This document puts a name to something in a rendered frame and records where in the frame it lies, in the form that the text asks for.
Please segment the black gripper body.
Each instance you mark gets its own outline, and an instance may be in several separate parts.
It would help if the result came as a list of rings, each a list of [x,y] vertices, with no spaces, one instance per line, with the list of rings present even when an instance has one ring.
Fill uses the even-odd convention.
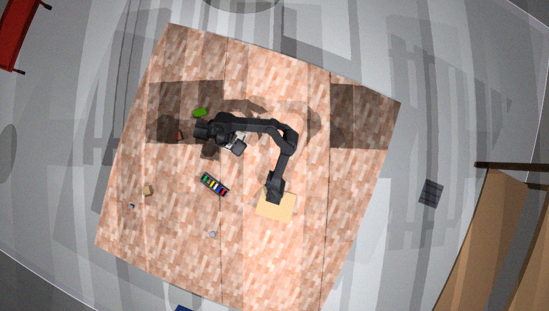
[[[209,122],[207,123],[208,125],[212,122],[213,119],[209,120]],[[235,140],[234,138],[232,138],[232,140],[234,142],[231,141],[231,144],[232,144],[232,153],[235,154],[237,157],[241,156],[241,154],[243,153],[243,151],[246,149],[247,147],[247,144],[244,143],[242,140]],[[228,142],[226,143],[223,143],[221,144],[221,146],[226,146],[228,144]]]

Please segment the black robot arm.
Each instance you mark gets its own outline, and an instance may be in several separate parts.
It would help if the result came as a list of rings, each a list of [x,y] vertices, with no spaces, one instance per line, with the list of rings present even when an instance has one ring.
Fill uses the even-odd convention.
[[[278,130],[283,131],[283,136],[281,136]],[[286,185],[286,181],[282,176],[290,156],[297,150],[299,133],[288,124],[284,124],[275,118],[254,119],[236,117],[232,113],[221,111],[209,125],[197,121],[193,137],[205,141],[213,139],[213,141],[220,144],[231,143],[236,131],[267,133],[273,138],[276,145],[280,147],[280,155],[275,169],[269,171],[265,184],[267,190],[265,200],[279,205]]]

